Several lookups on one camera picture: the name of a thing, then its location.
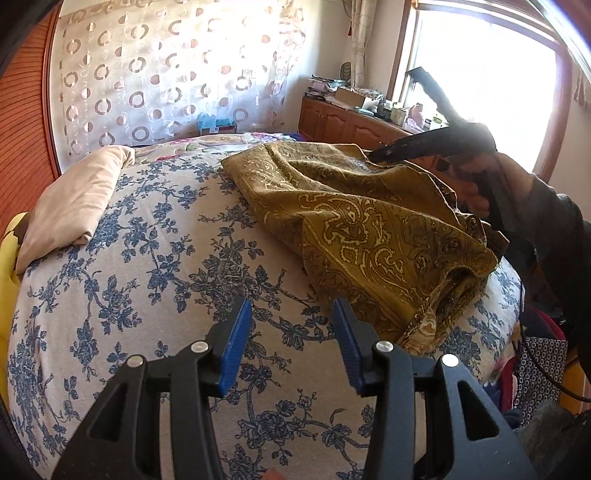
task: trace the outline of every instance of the curtain with circle pattern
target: curtain with circle pattern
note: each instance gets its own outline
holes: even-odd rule
[[[50,95],[62,169],[101,146],[194,136],[200,113],[280,130],[303,16],[297,0],[116,0],[60,18]]]

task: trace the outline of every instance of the metal screw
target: metal screw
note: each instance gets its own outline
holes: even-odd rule
[[[381,342],[376,343],[375,347],[378,352],[382,353],[389,353],[394,350],[394,345],[392,345],[392,343],[388,342],[387,340],[382,340]]]
[[[446,367],[457,367],[460,364],[458,358],[450,353],[443,355],[441,361]]]
[[[194,344],[191,345],[191,351],[193,353],[204,353],[207,352],[209,350],[209,345],[207,344],[207,342],[195,342]]]
[[[127,364],[131,368],[138,368],[144,364],[144,359],[140,355],[133,355],[127,359]]]

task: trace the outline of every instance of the gold paisley fabric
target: gold paisley fabric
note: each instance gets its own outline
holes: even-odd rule
[[[356,145],[278,142],[222,161],[256,218],[298,254],[330,308],[346,297],[381,339],[420,355],[486,285],[485,225],[412,163],[383,167]]]

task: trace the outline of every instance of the wooden cabinet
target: wooden cabinet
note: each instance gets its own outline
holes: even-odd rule
[[[299,130],[308,141],[352,143],[364,150],[377,150],[410,135],[393,124],[310,98],[302,101]]]
[[[324,134],[319,137],[322,143],[349,143],[345,141],[345,129],[349,113],[333,105],[324,106]]]
[[[364,150],[377,150],[388,144],[388,130],[376,121],[356,115],[351,120],[348,143],[354,143]]]
[[[324,125],[322,114],[324,105],[309,98],[304,98],[301,103],[300,112],[300,133],[310,141],[320,141],[317,138],[322,137]]]

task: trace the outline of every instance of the window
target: window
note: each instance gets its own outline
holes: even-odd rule
[[[556,102],[561,97],[557,93],[563,88],[557,75],[563,62],[556,50],[561,47],[538,19],[527,17],[529,24],[508,20],[513,10],[498,4],[491,7],[493,12],[475,13],[473,6],[478,0],[466,5],[462,1],[455,0],[453,7],[446,0],[418,4],[410,20],[413,31],[411,35],[407,32],[404,40],[408,57],[399,60],[393,77],[396,75],[399,83],[404,78],[401,72],[423,67],[462,117],[488,126],[499,151],[526,170],[539,173],[548,136],[556,136]],[[568,102],[570,80],[565,82]],[[413,90],[405,87],[400,99],[405,107],[422,103],[425,118],[436,113],[435,103],[419,84]]]

